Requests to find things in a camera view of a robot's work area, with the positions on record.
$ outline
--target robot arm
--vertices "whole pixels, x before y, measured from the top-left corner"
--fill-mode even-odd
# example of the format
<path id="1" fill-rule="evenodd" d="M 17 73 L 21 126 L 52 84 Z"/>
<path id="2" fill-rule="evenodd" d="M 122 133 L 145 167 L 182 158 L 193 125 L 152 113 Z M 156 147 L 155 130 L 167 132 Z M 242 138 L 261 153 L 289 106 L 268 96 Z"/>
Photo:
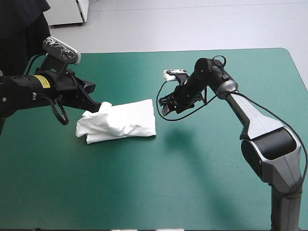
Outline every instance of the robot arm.
<path id="1" fill-rule="evenodd" d="M 51 105 L 54 115 L 63 125 L 68 124 L 63 106 L 91 112 L 99 110 L 101 103 L 89 96 L 95 84 L 77 78 L 67 69 L 69 64 L 80 62 L 80 54 L 53 37 L 43 41 L 43 48 L 47 54 L 34 75 L 0 77 L 0 131 L 5 118 L 20 109 Z"/>
<path id="2" fill-rule="evenodd" d="M 298 231 L 302 176 L 299 160 L 301 144 L 282 122 L 259 112 L 238 92 L 238 84 L 224 70 L 224 63 L 215 59 L 199 59 L 189 77 L 172 72 L 179 85 L 161 98 L 162 113 L 180 113 L 200 100 L 200 93 L 209 86 L 226 100 L 243 125 L 240 135 L 242 153 L 263 182 L 272 186 L 272 230 Z"/>

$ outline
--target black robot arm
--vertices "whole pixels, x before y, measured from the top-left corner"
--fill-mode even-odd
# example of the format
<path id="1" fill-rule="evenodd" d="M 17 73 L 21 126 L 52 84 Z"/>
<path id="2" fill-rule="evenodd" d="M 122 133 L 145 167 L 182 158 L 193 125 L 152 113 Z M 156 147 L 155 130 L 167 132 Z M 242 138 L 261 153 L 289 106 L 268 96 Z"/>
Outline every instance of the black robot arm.
<path id="1" fill-rule="evenodd" d="M 43 41 L 43 48 L 47 54 L 34 75 L 0 77 L 0 131 L 5 118 L 21 109 L 51 105 L 54 115 L 63 125 L 68 124 L 63 106 L 91 112 L 99 110 L 101 103 L 89 96 L 95 84 L 77 78 L 67 69 L 69 64 L 80 62 L 80 54 L 53 37 Z"/>

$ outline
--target white cabinet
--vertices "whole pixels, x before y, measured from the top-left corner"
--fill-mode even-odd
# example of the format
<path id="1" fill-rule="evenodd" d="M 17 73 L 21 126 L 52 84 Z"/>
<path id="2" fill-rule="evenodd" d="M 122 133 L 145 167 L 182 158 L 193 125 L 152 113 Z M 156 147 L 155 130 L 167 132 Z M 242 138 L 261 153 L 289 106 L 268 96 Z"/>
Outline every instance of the white cabinet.
<path id="1" fill-rule="evenodd" d="M 47 0 L 47 2 L 51 8 L 44 15 L 49 25 L 87 21 L 89 0 Z"/>

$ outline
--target silver arm segment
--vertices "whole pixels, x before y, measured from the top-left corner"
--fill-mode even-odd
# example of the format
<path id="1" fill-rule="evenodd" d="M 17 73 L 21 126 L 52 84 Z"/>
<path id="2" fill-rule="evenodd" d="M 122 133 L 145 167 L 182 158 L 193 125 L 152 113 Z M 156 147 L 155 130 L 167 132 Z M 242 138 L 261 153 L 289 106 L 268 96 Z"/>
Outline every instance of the silver arm segment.
<path id="1" fill-rule="evenodd" d="M 230 94 L 227 102 L 243 124 L 240 139 L 254 139 L 283 127 L 282 122 L 263 115 L 247 99 L 240 95 Z"/>
<path id="2" fill-rule="evenodd" d="M 302 180 L 301 144 L 282 122 L 258 111 L 246 98 L 236 94 L 226 97 L 241 123 L 242 152 L 263 182 L 272 186 L 272 231 L 298 231 Z M 275 153 L 282 146 L 283 153 Z"/>

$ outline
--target yellow label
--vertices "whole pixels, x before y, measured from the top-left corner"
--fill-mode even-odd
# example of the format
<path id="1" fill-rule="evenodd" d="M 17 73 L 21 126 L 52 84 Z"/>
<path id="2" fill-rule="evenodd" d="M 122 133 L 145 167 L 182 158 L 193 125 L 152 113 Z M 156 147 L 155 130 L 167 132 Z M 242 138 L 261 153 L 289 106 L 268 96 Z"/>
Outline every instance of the yellow label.
<path id="1" fill-rule="evenodd" d="M 48 80 L 44 76 L 35 75 L 34 77 L 36 77 L 40 81 L 40 83 L 42 84 L 43 88 L 50 88 L 50 84 L 49 84 Z"/>

